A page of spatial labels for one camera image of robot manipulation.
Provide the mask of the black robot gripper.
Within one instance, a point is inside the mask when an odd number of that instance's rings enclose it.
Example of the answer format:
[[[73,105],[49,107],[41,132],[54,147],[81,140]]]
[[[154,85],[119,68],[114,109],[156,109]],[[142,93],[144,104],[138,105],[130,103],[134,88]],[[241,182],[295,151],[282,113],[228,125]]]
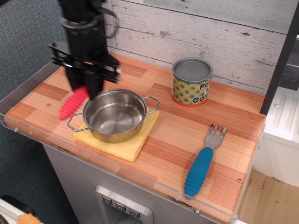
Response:
[[[103,89],[104,79],[120,80],[120,64],[108,52],[99,55],[99,21],[60,21],[67,34],[67,42],[50,42],[53,63],[64,66],[73,91],[86,86],[90,99]]]

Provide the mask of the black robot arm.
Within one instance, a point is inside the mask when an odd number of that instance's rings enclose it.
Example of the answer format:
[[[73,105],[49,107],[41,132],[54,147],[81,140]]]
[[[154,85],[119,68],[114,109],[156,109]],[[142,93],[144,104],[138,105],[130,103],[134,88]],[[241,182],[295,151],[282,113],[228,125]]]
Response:
[[[119,80],[119,61],[109,54],[107,40],[117,29],[107,33],[105,18],[117,15],[102,6],[101,0],[61,0],[60,23],[67,36],[66,42],[50,42],[53,63],[65,67],[72,90],[86,87],[90,99],[102,90],[104,81]]]

